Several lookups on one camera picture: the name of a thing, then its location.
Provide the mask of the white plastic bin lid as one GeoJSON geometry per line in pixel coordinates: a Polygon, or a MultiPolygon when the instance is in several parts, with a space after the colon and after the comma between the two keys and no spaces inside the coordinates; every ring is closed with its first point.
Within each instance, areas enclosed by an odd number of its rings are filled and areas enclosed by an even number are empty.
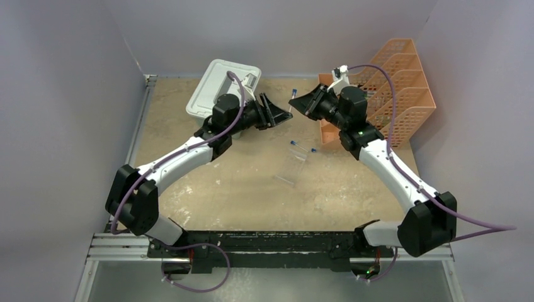
{"type": "Polygon", "coordinates": [[[222,59],[213,60],[186,105],[185,110],[191,117],[202,121],[210,116],[217,98],[223,94],[241,96],[239,85],[227,76],[228,71],[233,72],[240,82],[249,73],[256,75],[256,87],[261,77],[261,69],[258,67],[222,59]]]}

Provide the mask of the teal plastic bin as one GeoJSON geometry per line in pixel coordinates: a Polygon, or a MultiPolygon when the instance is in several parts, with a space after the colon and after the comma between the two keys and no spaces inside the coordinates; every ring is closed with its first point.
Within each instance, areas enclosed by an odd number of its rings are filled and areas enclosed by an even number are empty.
{"type": "Polygon", "coordinates": [[[204,119],[201,127],[193,135],[202,137],[204,140],[215,137],[226,130],[236,117],[237,113],[214,113],[204,119]]]}

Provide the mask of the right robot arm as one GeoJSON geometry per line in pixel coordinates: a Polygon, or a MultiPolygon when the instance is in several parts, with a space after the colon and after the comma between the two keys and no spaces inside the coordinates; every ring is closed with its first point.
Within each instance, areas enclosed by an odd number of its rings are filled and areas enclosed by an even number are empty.
{"type": "Polygon", "coordinates": [[[339,129],[343,148],[369,168],[395,196],[404,212],[400,222],[373,221],[356,228],[355,251],[368,256],[378,246],[400,247],[419,257],[456,237],[457,200],[425,183],[391,150],[381,132],[368,122],[368,102],[356,86],[339,95],[319,84],[289,105],[312,120],[325,120],[339,129]]]}

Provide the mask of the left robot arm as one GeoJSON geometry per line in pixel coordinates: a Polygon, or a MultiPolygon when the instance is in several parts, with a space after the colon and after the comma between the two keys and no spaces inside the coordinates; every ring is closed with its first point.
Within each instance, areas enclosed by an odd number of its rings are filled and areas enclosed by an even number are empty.
{"type": "Polygon", "coordinates": [[[182,236],[185,231],[160,214],[161,193],[187,173],[220,157],[232,145],[236,133],[249,128],[273,128],[292,116],[263,93],[258,100],[245,102],[234,94],[219,96],[212,114],[182,146],[148,164],[125,164],[117,170],[105,204],[113,217],[112,234],[119,234],[117,226],[122,224],[134,235],[162,242],[171,257],[181,257],[188,248],[188,241],[182,236]]]}

